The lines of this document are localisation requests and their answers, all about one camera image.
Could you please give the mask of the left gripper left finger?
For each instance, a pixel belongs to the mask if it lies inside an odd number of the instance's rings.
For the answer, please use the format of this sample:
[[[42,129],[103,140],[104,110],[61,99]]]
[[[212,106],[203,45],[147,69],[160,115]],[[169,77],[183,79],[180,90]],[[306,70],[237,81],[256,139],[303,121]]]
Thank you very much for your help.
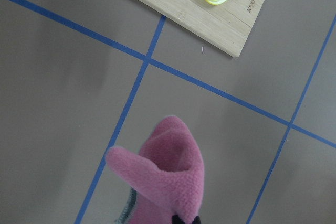
[[[172,224],[182,224],[182,220],[178,215],[173,215],[172,216]]]

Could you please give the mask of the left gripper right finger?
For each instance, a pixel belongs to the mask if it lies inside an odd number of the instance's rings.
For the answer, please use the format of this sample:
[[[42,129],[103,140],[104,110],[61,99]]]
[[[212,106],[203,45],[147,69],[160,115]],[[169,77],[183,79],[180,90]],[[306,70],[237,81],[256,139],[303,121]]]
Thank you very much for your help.
[[[199,216],[196,216],[192,222],[192,224],[201,224],[201,219]]]

